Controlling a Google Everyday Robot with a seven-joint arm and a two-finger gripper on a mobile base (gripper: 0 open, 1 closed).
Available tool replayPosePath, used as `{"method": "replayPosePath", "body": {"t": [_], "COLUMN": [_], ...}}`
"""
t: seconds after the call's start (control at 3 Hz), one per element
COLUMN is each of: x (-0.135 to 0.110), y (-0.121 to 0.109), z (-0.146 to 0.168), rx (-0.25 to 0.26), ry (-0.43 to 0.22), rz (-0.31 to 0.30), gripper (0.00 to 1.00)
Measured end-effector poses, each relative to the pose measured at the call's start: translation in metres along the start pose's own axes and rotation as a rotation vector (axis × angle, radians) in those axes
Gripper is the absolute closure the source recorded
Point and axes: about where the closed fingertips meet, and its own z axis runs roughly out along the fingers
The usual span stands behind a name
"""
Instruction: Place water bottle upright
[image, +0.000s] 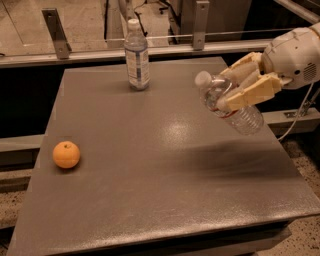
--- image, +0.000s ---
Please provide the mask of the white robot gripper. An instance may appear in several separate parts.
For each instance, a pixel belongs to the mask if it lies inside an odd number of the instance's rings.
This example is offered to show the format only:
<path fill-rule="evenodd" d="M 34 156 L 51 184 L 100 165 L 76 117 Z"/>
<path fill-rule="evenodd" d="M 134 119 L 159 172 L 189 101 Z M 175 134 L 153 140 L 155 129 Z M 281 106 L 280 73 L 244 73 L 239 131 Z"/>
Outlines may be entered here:
<path fill-rule="evenodd" d="M 261 60 L 264 75 L 260 74 Z M 216 108 L 225 112 L 272 99 L 282 90 L 282 82 L 289 90 L 318 82 L 320 23 L 276 37 L 263 54 L 250 52 L 223 70 L 221 75 L 239 84 L 217 101 Z"/>

